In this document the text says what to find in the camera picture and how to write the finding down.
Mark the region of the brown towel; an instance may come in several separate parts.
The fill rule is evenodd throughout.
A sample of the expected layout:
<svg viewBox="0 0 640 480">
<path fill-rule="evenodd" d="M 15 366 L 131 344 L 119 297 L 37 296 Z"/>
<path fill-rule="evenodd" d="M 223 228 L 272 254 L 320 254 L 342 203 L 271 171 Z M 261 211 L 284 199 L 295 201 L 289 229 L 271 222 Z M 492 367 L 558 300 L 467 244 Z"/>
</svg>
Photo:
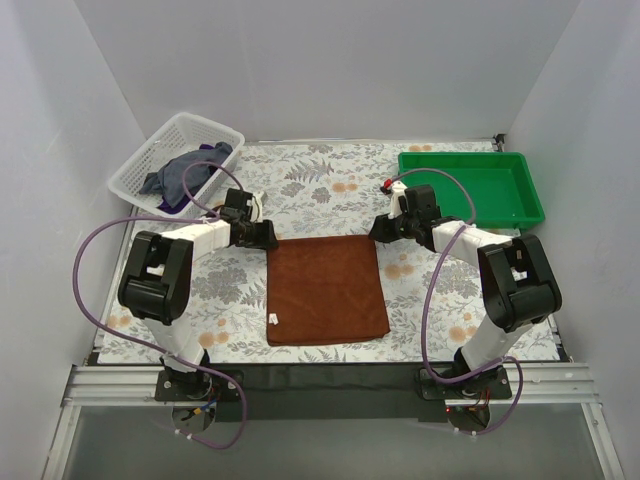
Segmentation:
<svg viewBox="0 0 640 480">
<path fill-rule="evenodd" d="M 267 253 L 266 294 L 272 347 L 367 342 L 390 332 L 376 246 L 365 235 L 282 240 Z"/>
</svg>

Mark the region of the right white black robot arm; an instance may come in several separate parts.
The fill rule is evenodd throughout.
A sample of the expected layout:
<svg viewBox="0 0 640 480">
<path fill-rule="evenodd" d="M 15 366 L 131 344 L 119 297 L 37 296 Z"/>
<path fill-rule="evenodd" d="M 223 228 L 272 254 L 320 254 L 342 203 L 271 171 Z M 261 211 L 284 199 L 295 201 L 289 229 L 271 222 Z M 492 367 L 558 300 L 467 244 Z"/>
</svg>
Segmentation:
<svg viewBox="0 0 640 480">
<path fill-rule="evenodd" d="M 526 331 L 562 305 L 546 253 L 534 235 L 509 237 L 462 220 L 383 214 L 375 218 L 369 238 L 386 244 L 410 239 L 440 255 L 427 287 L 421 326 L 424 369 L 438 383 L 461 384 L 497 369 Z M 485 317 L 472 338 L 458 349 L 450 373 L 443 377 L 429 363 L 428 322 L 437 279 L 448 256 L 478 269 Z"/>
</svg>

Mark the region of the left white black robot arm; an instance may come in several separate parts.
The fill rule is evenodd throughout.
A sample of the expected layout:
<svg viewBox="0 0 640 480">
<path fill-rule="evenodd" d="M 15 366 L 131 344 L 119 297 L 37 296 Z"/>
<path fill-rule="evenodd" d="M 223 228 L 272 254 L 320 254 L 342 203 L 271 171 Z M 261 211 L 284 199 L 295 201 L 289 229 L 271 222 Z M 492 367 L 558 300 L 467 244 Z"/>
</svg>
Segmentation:
<svg viewBox="0 0 640 480">
<path fill-rule="evenodd" d="M 277 248 L 273 223 L 246 215 L 204 217 L 176 230 L 136 234 L 118 287 L 118 302 L 151 332 L 166 368 L 192 373 L 206 363 L 205 350 L 184 317 L 192 269 L 196 261 L 232 246 Z"/>
</svg>

